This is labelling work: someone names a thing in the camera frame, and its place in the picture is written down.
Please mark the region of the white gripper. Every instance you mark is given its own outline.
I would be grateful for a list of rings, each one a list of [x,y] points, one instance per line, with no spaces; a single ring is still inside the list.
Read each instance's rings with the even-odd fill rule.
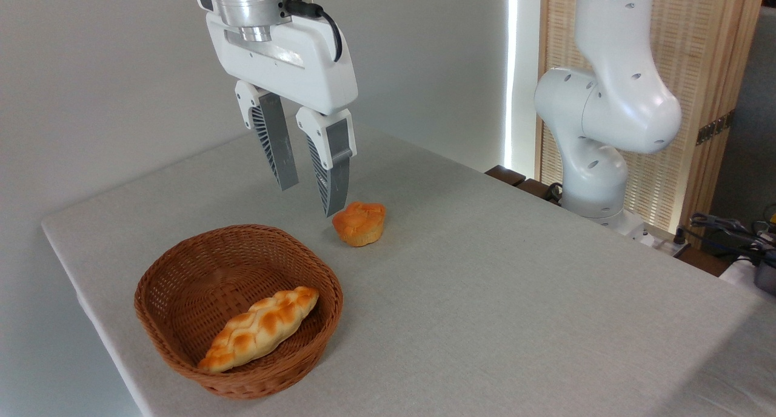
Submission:
[[[347,42],[335,62],[333,31],[324,19],[294,17],[270,27],[266,42],[245,41],[215,13],[206,14],[206,25],[224,70],[243,80],[236,83],[235,95],[245,127],[258,136],[280,189],[298,183],[282,96],[302,105],[296,122],[307,135],[324,213],[340,212],[346,206],[350,160],[357,155],[346,107],[356,100],[358,86]]]

